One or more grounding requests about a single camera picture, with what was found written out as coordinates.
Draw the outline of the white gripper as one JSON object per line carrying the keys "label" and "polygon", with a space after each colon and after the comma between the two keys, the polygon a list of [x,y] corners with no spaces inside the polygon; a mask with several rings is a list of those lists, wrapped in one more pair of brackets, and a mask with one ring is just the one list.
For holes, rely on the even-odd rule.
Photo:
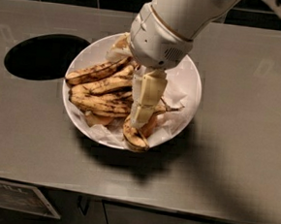
{"label": "white gripper", "polygon": [[131,126],[144,126],[167,86],[165,69],[175,68],[192,49],[193,42],[182,40],[161,21],[150,3],[144,4],[131,25],[107,51],[106,60],[118,62],[134,56],[142,66],[132,80]]}

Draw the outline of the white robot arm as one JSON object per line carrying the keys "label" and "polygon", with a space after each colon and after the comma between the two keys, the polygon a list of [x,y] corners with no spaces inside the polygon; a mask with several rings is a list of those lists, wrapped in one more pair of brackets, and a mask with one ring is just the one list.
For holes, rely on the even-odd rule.
{"label": "white robot arm", "polygon": [[146,69],[134,76],[130,122],[147,123],[164,94],[169,69],[194,46],[205,26],[233,8],[239,0],[151,0],[134,18],[131,30],[112,44],[106,59],[130,55]]}

